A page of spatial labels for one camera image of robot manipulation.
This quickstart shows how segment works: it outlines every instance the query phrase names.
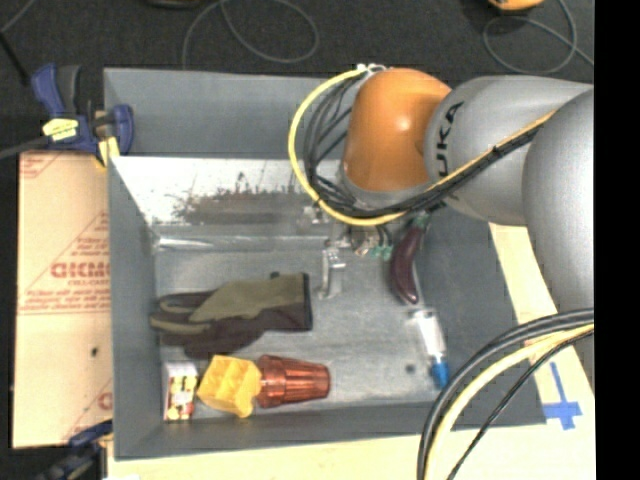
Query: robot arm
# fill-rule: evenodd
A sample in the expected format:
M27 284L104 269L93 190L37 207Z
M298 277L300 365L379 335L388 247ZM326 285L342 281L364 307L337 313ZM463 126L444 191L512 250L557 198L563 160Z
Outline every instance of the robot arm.
M497 155L489 168L447 192L444 202L472 218L526 226L558 311L593 307L593 111L589 84L504 75L452 90L415 70L371 73L352 106L340 183L360 215L363 208L368 215L376 208L396 208L396 214L343 222L366 226L408 218L408 199L419 200L505 138L551 115L533 127L530 142ZM406 274L411 255L401 259L404 264L394 267ZM402 281L395 284L410 287L406 275ZM592 373L593 344L584 343L579 353ZM590 380L593 388L593 375Z

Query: glove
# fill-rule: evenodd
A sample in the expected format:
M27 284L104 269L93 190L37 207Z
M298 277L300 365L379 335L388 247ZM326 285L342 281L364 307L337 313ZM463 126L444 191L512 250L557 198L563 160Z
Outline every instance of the glove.
M229 282L210 292L161 297L149 316L160 344L180 346L194 359L231 354L267 330L312 328L309 277L276 275L267 280Z

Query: metal bracket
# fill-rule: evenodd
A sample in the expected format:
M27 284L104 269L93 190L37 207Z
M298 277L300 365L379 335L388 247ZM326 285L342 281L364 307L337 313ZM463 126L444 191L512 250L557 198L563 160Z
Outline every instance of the metal bracket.
M342 293L346 266L335 245L325 246L322 250L322 286L318 289L320 299L330 299Z

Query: copper cup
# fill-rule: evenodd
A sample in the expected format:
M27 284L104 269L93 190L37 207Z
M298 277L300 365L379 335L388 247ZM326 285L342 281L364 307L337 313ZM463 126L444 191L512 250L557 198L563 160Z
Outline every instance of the copper cup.
M262 373L256 401L262 408L325 398L329 393L331 377L322 364L263 355L256 365Z

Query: black floor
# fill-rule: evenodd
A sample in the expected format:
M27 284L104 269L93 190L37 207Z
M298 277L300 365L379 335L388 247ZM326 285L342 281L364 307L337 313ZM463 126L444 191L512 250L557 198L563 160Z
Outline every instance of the black floor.
M243 46L230 32L219 7L158 8L144 0L0 0L0 30L27 73L49 62L79 64L77 101L102 103L101 74L105 66L146 66L236 73L327 76L358 63L411 66L452 87L470 78L511 71L493 58L482 32L496 12L482 0L286 0L313 20L273 0L227 0L232 23L269 60ZM563 0L575 22L577 46L594 55L594 0ZM529 17L570 37L569 20L558 0L547 0ZM542 29L504 18L490 29L491 44L504 61L527 70L548 70L562 63L568 47ZM564 67L543 73L559 79L588 82L594 70L580 55ZM0 50L0 149L39 135L46 117L19 71ZM16 268L16 164L0 161L0 479L28 479L59 458L64 450L12 450L11 378ZM94 468L83 478L97 478Z

